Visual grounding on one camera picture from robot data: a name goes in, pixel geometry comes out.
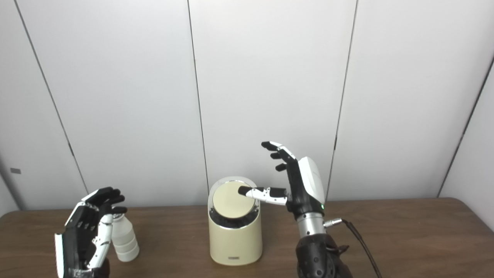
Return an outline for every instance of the small label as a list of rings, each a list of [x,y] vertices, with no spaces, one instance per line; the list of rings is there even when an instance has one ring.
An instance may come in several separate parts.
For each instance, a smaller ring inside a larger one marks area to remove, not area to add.
[[[11,173],[14,173],[14,174],[20,174],[20,173],[21,173],[21,169],[17,169],[17,168],[10,168],[10,172],[11,172]]]

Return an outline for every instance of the robotic hand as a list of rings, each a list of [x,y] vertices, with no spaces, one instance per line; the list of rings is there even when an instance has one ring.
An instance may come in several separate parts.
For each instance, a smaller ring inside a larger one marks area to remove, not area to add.
[[[107,278],[113,215],[127,212],[112,207],[123,202],[120,190],[98,189],[79,202],[67,222],[65,232],[55,234],[55,252],[59,278]]]
[[[241,186],[239,194],[265,201],[286,205],[298,223],[300,241],[295,250],[300,278],[351,278],[348,267],[340,255],[348,246],[338,247],[326,228],[339,224],[341,219],[325,222],[323,184],[316,163],[309,157],[297,160],[283,145],[266,141],[261,144],[273,151],[271,158],[282,159],[277,171],[287,171],[291,195],[284,188],[250,188]]]

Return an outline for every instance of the bottle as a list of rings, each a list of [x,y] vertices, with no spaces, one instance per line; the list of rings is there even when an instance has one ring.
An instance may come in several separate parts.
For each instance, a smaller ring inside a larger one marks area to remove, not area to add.
[[[112,243],[118,259],[122,262],[130,262],[139,254],[134,228],[124,214],[113,216]]]

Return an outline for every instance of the container lid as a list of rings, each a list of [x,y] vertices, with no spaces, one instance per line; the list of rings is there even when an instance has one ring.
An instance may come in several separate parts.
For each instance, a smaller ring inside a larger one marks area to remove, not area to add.
[[[213,196],[213,206],[215,210],[226,218],[240,218],[254,206],[255,200],[238,193],[240,186],[247,186],[239,181],[226,182],[216,191]]]

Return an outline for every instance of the black cable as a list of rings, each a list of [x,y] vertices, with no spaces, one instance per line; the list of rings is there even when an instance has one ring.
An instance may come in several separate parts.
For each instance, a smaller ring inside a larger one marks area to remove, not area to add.
[[[367,248],[366,243],[364,242],[364,239],[362,236],[359,234],[359,231],[353,226],[353,224],[349,221],[346,221],[345,219],[341,219],[343,223],[352,231],[353,235],[357,238],[357,240],[360,242],[362,247],[364,248],[367,256],[369,257],[370,263],[372,264],[372,267],[374,268],[375,274],[377,275],[378,278],[382,278],[381,272],[379,271],[379,268],[377,268],[377,264],[374,261],[374,258],[371,255],[371,252],[369,251],[369,248]]]

